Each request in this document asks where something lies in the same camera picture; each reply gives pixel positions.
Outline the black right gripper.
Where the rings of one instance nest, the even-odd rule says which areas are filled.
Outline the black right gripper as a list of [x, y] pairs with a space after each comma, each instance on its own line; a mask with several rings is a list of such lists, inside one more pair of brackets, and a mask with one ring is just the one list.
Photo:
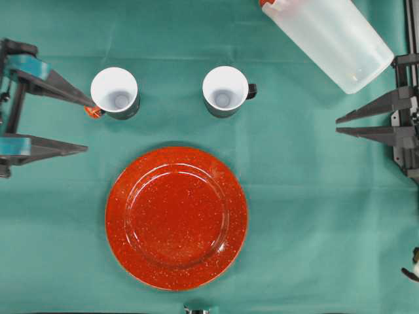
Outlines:
[[340, 124], [394, 112], [393, 127], [336, 128], [336, 132], [397, 147], [393, 148], [394, 162], [406, 177], [418, 179], [418, 54], [396, 57], [393, 68], [398, 88], [336, 119]]

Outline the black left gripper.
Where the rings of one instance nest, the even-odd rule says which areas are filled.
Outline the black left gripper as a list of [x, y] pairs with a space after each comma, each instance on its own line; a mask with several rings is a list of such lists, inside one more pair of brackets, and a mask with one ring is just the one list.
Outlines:
[[33, 135], [17, 134], [18, 123], [27, 91], [38, 96], [53, 97], [94, 107], [92, 99], [74, 87], [51, 68], [37, 59], [38, 48], [31, 44], [1, 40], [1, 81], [9, 80], [1, 92], [1, 104], [12, 100], [7, 125], [1, 134], [1, 178], [11, 176], [11, 166], [59, 156], [86, 152], [87, 146], [66, 143]]

